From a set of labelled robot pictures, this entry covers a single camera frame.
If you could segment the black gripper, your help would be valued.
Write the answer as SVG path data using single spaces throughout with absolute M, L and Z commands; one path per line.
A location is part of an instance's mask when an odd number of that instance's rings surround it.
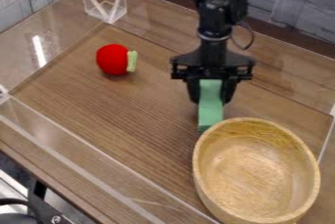
M 171 59 L 172 78 L 188 80 L 189 97 L 193 103 L 200 99 L 197 79 L 252 79 L 255 59 L 231 51 L 227 45 L 200 44 L 196 50 Z M 222 86 L 223 104 L 230 104 L 239 82 L 226 80 Z

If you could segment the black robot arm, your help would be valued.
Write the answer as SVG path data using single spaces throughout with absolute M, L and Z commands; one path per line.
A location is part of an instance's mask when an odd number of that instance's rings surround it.
M 252 79 L 255 59 L 228 49 L 234 27 L 248 14 L 248 0 L 195 0 L 199 47 L 171 59 L 172 78 L 188 84 L 189 98 L 200 102 L 200 82 L 219 80 L 219 99 L 228 104 L 242 81 Z

